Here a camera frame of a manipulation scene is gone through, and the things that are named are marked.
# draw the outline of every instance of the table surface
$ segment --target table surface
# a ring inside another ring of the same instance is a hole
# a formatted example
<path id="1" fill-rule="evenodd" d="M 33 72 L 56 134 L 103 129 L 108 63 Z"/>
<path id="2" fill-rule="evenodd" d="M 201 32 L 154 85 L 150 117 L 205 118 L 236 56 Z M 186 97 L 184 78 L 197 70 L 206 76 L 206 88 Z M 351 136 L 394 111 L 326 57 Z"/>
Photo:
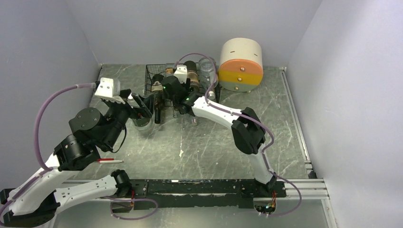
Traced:
<path id="1" fill-rule="evenodd" d="M 100 78 L 119 79 L 121 89 L 144 93 L 145 65 L 103 65 Z M 290 101 L 280 70 L 264 67 L 260 85 L 250 93 L 223 89 L 220 104 L 232 108 L 255 110 L 263 124 L 274 134 L 275 143 L 266 150 L 274 170 L 288 179 L 308 178 L 304 155 L 297 136 Z M 107 106 L 93 97 L 91 107 L 103 114 Z M 123 160 L 120 164 L 90 164 L 73 179 L 96 180 L 116 169 L 125 170 L 131 179 L 249 179 L 253 169 L 247 156 L 235 146 L 232 132 L 215 122 L 197 119 L 192 126 L 190 117 L 173 117 L 170 107 L 162 111 L 161 124 L 152 126 L 148 134 L 135 129 L 127 121 L 127 137 L 118 153 L 102 152 L 101 157 Z M 116 141 L 120 145 L 124 133 Z"/>

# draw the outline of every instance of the wall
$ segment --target wall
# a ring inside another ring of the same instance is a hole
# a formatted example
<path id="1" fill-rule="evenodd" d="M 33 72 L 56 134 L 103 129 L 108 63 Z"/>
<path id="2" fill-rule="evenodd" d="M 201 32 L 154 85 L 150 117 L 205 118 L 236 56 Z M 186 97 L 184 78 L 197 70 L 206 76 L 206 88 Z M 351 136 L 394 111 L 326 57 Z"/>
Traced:
<path id="1" fill-rule="evenodd" d="M 403 4 L 324 0 L 287 77 L 338 224 L 403 224 Z"/>
<path id="2" fill-rule="evenodd" d="M 262 46 L 264 65 L 284 67 L 321 0 L 67 2 L 100 63 L 175 62 L 190 52 L 219 61 L 227 40 L 246 37 Z"/>
<path id="3" fill-rule="evenodd" d="M 99 72 L 83 31 L 63 1 L 0 0 L 0 189 L 17 187 L 39 168 L 33 125 L 55 91 L 94 81 Z M 71 133 L 68 121 L 91 91 L 68 92 L 46 110 L 39 140 L 45 160 Z"/>

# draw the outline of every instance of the gray wall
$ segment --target gray wall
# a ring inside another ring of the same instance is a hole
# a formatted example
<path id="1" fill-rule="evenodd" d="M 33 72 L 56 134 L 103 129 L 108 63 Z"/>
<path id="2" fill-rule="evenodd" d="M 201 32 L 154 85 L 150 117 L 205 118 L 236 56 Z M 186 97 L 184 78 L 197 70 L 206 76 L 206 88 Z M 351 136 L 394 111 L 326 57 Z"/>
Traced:
<path id="1" fill-rule="evenodd" d="M 217 61 L 235 37 L 256 40 L 263 64 L 286 66 L 321 0 L 67 0 L 100 63 Z"/>
<path id="2" fill-rule="evenodd" d="M 403 224 L 403 5 L 324 0 L 287 77 L 338 224 Z"/>
<path id="3" fill-rule="evenodd" d="M 39 168 L 33 125 L 55 91 L 95 80 L 99 71 L 79 24 L 59 0 L 0 0 L 0 189 L 17 187 Z M 40 128 L 42 155 L 71 133 L 70 118 L 88 105 L 91 91 L 56 98 Z"/>

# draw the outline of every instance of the white pen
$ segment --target white pen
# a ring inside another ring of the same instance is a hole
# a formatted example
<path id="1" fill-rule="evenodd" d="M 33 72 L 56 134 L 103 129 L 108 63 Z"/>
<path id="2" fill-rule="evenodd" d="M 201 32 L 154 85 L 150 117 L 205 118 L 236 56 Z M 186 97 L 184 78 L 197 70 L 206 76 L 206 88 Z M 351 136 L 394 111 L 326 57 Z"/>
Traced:
<path id="1" fill-rule="evenodd" d="M 99 164 L 118 164 L 123 163 L 122 160 L 112 160 L 112 161 L 98 161 Z"/>

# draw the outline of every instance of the table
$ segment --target table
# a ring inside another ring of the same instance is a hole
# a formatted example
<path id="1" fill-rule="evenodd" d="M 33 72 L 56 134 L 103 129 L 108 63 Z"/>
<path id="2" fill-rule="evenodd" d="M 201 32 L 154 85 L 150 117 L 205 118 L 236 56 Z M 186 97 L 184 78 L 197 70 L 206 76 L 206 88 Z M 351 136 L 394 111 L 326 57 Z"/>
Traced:
<path id="1" fill-rule="evenodd" d="M 118 79 L 121 89 L 144 93 L 145 65 L 103 65 L 99 77 Z M 267 154 L 274 170 L 288 179 L 308 178 L 290 101 L 278 67 L 264 67 L 261 84 L 250 93 L 222 90 L 220 104 L 232 108 L 253 108 L 275 135 Z M 93 97 L 91 107 L 103 114 L 107 106 Z M 253 169 L 247 156 L 235 146 L 232 132 L 207 119 L 192 126 L 186 115 L 173 117 L 173 109 L 162 112 L 161 124 L 143 135 L 127 121 L 127 138 L 116 154 L 102 152 L 101 157 L 123 160 L 120 164 L 93 163 L 73 179 L 96 180 L 116 169 L 125 170 L 131 179 L 249 179 Z M 120 145 L 123 132 L 115 144 Z"/>

